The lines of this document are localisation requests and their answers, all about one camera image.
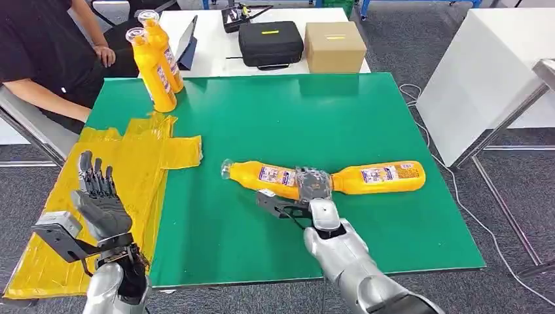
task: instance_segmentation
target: gray carpet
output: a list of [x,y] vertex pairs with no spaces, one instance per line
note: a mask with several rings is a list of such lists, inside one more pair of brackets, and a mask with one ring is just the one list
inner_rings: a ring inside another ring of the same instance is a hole
[[[368,44],[367,60],[373,71],[392,72],[399,83],[425,87],[469,4],[373,2],[368,20],[359,23]],[[551,130],[510,131],[501,143],[555,144]],[[0,160],[25,156],[26,148],[1,148]],[[530,241],[544,259],[555,258],[555,153],[485,152],[480,160],[505,197]],[[0,168],[0,288],[3,288],[29,237],[57,170]],[[514,269],[531,265],[509,224],[501,214],[476,167],[467,164],[456,173],[463,203],[497,236]],[[452,180],[444,172],[452,189]],[[447,313],[555,313],[555,308],[522,288],[509,274],[493,241],[469,215],[464,219],[488,265],[479,271],[396,276],[402,285],[435,301]],[[526,283],[555,300],[555,273]],[[149,301],[153,313],[317,313],[322,282],[284,283],[217,288],[188,288],[174,294],[155,292]],[[0,313],[80,313],[83,298],[41,300],[29,309],[0,306]],[[326,286],[324,313],[349,313],[338,291]]]

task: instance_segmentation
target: bottle cap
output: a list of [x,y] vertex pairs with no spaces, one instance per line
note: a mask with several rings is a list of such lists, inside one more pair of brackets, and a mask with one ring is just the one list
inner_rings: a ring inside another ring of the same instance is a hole
[[133,27],[125,33],[125,39],[131,44],[144,44],[147,42],[145,29],[142,27]]
[[160,21],[160,15],[155,10],[144,10],[139,13],[137,19],[143,26],[155,26]]
[[231,169],[231,165],[233,164],[233,160],[231,159],[226,159],[224,160],[224,162],[222,163],[222,171],[221,171],[221,175],[223,179],[229,179],[230,177],[230,169]]

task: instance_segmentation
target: yellow plastic bag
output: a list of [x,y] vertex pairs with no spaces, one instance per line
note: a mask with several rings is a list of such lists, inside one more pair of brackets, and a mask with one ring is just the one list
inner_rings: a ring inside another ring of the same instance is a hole
[[[79,188],[77,161],[81,152],[91,150],[102,158],[103,167],[114,167],[116,189],[133,219],[131,233],[149,262],[152,262],[162,203],[166,189],[167,169],[194,167],[202,159],[200,136],[171,138],[177,119],[154,113],[149,119],[132,119],[123,137],[116,129],[85,128],[72,148],[58,176],[45,209],[70,211],[83,225],[78,238],[95,244],[86,224],[73,207],[70,191]],[[87,260],[94,270],[93,256]],[[41,238],[33,234],[14,271],[6,298],[49,298],[84,294],[90,278],[79,262],[68,264]]]

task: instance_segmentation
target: black bag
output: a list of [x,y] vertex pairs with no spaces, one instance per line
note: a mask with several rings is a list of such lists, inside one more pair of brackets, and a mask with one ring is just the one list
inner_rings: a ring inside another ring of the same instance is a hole
[[248,67],[280,69],[300,61],[304,44],[294,22],[243,24],[239,48]]

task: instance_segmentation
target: green table surface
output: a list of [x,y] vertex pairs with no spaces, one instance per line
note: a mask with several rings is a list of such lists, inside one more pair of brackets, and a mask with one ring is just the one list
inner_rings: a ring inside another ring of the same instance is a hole
[[[204,159],[168,174],[155,287],[321,277],[301,229],[257,207],[254,191],[221,178],[227,158],[329,173],[417,160],[427,176],[421,189],[334,192],[340,216],[385,273],[485,266],[389,73],[191,78],[177,98],[173,136],[202,135]],[[124,133],[129,119],[151,111],[141,80],[110,80],[87,125]]]

